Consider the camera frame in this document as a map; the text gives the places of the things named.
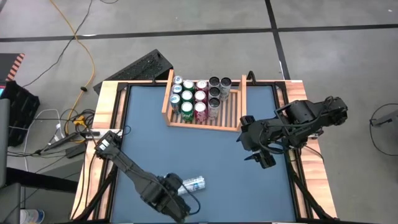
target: wooden crate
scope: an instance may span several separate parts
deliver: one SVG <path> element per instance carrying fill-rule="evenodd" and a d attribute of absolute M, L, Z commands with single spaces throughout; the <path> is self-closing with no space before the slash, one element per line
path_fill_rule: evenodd
<path fill-rule="evenodd" d="M 221 101 L 220 112 L 216 119 L 207 119 L 206 122 L 185 122 L 180 114 L 173 112 L 169 102 L 171 87 L 173 85 L 174 71 L 170 70 L 167 80 L 166 92 L 163 101 L 162 114 L 166 125 L 181 128 L 199 128 L 217 131 L 240 131 L 240 118 L 246 115 L 246 76 L 242 75 L 239 88 L 231 89 L 226 101 Z"/>

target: wooden table frame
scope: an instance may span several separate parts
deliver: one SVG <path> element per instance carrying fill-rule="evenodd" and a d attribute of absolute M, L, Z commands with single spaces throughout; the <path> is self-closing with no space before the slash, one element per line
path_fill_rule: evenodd
<path fill-rule="evenodd" d="M 247 86 L 271 86 L 275 98 L 275 106 L 279 108 L 286 103 L 294 100 L 306 100 L 303 82 L 300 80 L 256 80 L 254 75 L 250 74 L 247 77 L 245 85 Z M 240 80 L 232 80 L 233 85 L 239 85 Z M 128 109 L 129 94 L 131 86 L 166 86 L 167 80 L 134 80 L 134 81 L 105 81 L 102 84 L 101 93 L 99 94 L 96 113 L 93 121 L 95 129 L 118 129 L 124 127 L 126 120 L 126 111 Z M 317 140 L 308 140 L 308 145 L 314 150 L 320 152 Z M 94 197 L 101 183 L 105 180 L 112 168 L 112 162 L 103 161 L 97 157 L 93 157 L 94 143 L 88 142 L 85 154 L 85 168 L 82 172 L 85 173 L 83 182 L 83 175 L 80 175 L 78 190 L 73 204 L 73 211 L 76 211 L 74 217 L 79 216 L 84 210 L 86 203 L 88 204 Z M 329 188 L 328 179 L 326 176 L 325 167 L 321 158 L 318 155 L 303 149 L 301 157 L 298 152 L 290 152 L 286 156 L 286 164 L 290 160 L 294 160 L 292 165 L 299 177 L 306 185 L 309 192 L 313 195 L 315 200 L 323 207 L 323 209 L 331 216 L 336 217 L 335 207 L 331 192 Z M 88 176 L 91 163 L 90 184 L 88 184 Z M 289 184 L 294 204 L 294 212 L 296 218 L 316 218 L 314 217 L 312 209 L 304 200 L 301 192 L 292 182 L 291 174 L 289 174 Z M 90 215 L 90 219 L 110 219 L 111 210 L 113 207 L 113 196 L 116 186 L 116 179 L 107 188 L 103 194 L 100 203 L 97 205 L 94 212 Z"/>

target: red soda can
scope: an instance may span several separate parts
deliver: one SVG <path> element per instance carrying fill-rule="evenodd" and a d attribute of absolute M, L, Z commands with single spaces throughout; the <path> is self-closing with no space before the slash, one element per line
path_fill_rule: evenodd
<path fill-rule="evenodd" d="M 206 104 L 207 102 L 206 93 L 204 91 L 197 91 L 195 93 L 195 102 L 196 103 L 202 102 Z"/>
<path fill-rule="evenodd" d="M 198 122 L 205 122 L 207 119 L 206 104 L 204 104 L 203 102 L 196 103 L 194 113 L 195 113 L 195 119 Z"/>
<path fill-rule="evenodd" d="M 205 93 L 207 93 L 207 82 L 205 80 L 198 81 L 195 89 L 196 91 L 204 91 Z"/>

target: concrete floor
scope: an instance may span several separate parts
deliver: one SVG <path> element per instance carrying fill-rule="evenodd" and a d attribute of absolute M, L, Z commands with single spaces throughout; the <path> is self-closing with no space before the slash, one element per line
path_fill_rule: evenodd
<path fill-rule="evenodd" d="M 89 0 L 56 3 L 74 27 L 83 19 Z M 278 27 L 392 24 L 398 21 L 398 2 L 383 0 L 271 0 Z M 8 0 L 0 12 L 0 38 L 70 35 L 66 23 L 47 0 Z M 119 0 L 103 4 L 94 0 L 79 34 L 119 34 L 165 30 L 270 28 L 263 0 Z M 384 103 L 397 103 L 398 29 L 341 30 L 280 33 L 291 79 L 303 80 L 310 100 L 340 96 L 349 108 L 347 122 L 325 128 L 320 138 L 331 192 L 342 220 L 395 223 L 398 213 L 396 157 L 375 150 L 368 122 Z M 192 35 L 131 39 L 84 40 L 96 63 L 98 83 L 153 49 L 159 49 L 177 73 L 187 78 L 212 75 L 238 78 L 253 70 L 261 79 L 282 79 L 271 33 Z M 16 81 L 30 82 L 56 61 L 67 41 L 2 42 L 2 53 L 25 53 Z M 86 52 L 72 42 L 61 62 L 28 87 L 42 102 L 39 110 L 60 112 L 72 106 L 79 87 L 89 79 Z M 98 97 L 88 92 L 78 111 L 95 109 Z M 396 108 L 387 108 L 383 112 Z M 43 117 L 54 118 L 55 114 Z M 41 148 L 57 122 L 37 122 L 27 151 Z M 381 148 L 398 154 L 397 130 L 390 125 L 374 130 Z M 81 160 L 64 159 L 49 169 Z M 39 170 L 53 159 L 29 159 L 29 169 Z M 24 169 L 23 159 L 9 166 Z M 68 175 L 69 168 L 61 169 Z M 71 202 L 58 207 L 69 212 Z"/>

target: table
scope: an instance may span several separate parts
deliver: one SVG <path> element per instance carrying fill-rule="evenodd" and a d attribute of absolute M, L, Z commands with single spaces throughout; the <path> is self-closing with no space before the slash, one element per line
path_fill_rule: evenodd
<path fill-rule="evenodd" d="M 157 81 L 156 85 L 163 85 L 167 81 Z M 277 89 L 278 92 L 278 99 L 280 105 L 284 104 L 284 99 L 282 97 L 282 92 L 283 88 L 285 88 L 285 92 L 287 93 L 287 98 L 288 101 L 294 101 L 294 100 L 304 100 L 306 99 L 305 95 L 305 90 L 303 86 L 302 81 L 294 81 L 294 80 L 289 80 L 289 81 L 284 81 L 284 80 L 258 80 L 257 83 L 283 83 L 283 87 Z M 103 82 L 103 87 L 101 89 L 101 93 L 99 95 L 99 100 L 98 100 L 98 105 L 96 109 L 96 114 L 93 122 L 93 128 L 99 128 L 99 129 L 107 129 L 107 128 L 120 128 L 122 124 L 126 122 L 128 118 L 123 117 L 123 111 L 126 110 L 126 105 L 128 102 L 126 99 L 130 99 L 130 96 L 126 97 L 126 93 L 129 94 L 129 91 L 127 90 L 127 83 L 130 85 L 147 85 L 147 86 L 153 86 L 154 83 L 152 81 L 146 80 L 146 81 L 108 81 L 108 82 Z M 308 145 L 312 148 L 314 148 L 317 151 L 320 151 L 318 143 L 316 140 L 309 140 Z M 88 143 L 87 147 L 87 152 L 85 156 L 86 164 L 90 164 L 91 158 L 93 157 L 93 142 Z M 292 159 L 295 159 L 294 154 L 290 154 Z M 84 209 L 84 204 L 85 204 L 85 195 L 87 194 L 88 196 L 88 201 L 91 200 L 91 198 L 94 196 L 96 193 L 99 183 L 101 180 L 104 179 L 105 173 L 110 171 L 111 163 L 106 164 L 107 166 L 104 165 L 104 162 L 100 159 L 94 158 L 92 167 L 91 167 L 91 175 L 90 175 L 90 188 L 87 189 L 88 186 L 88 179 L 86 178 L 84 183 L 82 180 L 82 175 L 80 177 L 80 182 L 78 186 L 78 192 L 76 193 L 76 198 L 75 198 L 75 203 L 73 206 L 73 211 L 77 208 L 77 212 L 75 217 L 77 217 Z M 257 168 L 259 171 L 262 169 L 259 167 L 258 164 L 256 164 Z M 329 213 L 331 216 L 336 216 L 335 208 L 333 205 L 333 200 L 331 197 L 330 193 L 330 188 L 328 185 L 328 180 L 325 172 L 325 168 L 323 166 L 322 160 L 315 154 L 312 154 L 310 151 L 303 150 L 302 156 L 301 156 L 301 162 L 299 164 L 296 164 L 294 162 L 294 168 L 297 169 L 298 171 L 300 168 L 303 170 L 303 175 L 305 176 L 305 181 L 307 184 L 307 188 L 309 191 L 312 193 L 312 195 L 315 197 L 317 202 L 325 209 L 327 213 Z M 85 172 L 85 176 L 88 176 L 88 170 L 89 167 L 86 166 L 82 172 Z M 148 170 L 150 172 L 153 172 L 157 175 L 163 175 L 165 173 L 156 173 L 153 170 Z M 78 201 L 80 198 L 80 195 L 83 193 L 83 198 L 81 200 L 81 203 L 78 206 Z M 110 203 L 114 203 L 114 195 L 117 193 L 114 193 L 113 190 L 107 189 L 105 194 L 103 195 L 102 201 L 100 203 L 100 206 L 91 214 L 90 218 L 109 218 L 111 217 L 112 210 L 109 208 L 107 209 L 107 205 Z M 306 209 L 304 200 L 302 198 L 301 193 L 299 190 L 296 188 L 295 194 L 297 195 L 297 201 L 298 201 L 298 210 L 299 210 L 299 217 L 306 218 L 310 217 L 312 213 L 310 213 L 309 209 Z"/>

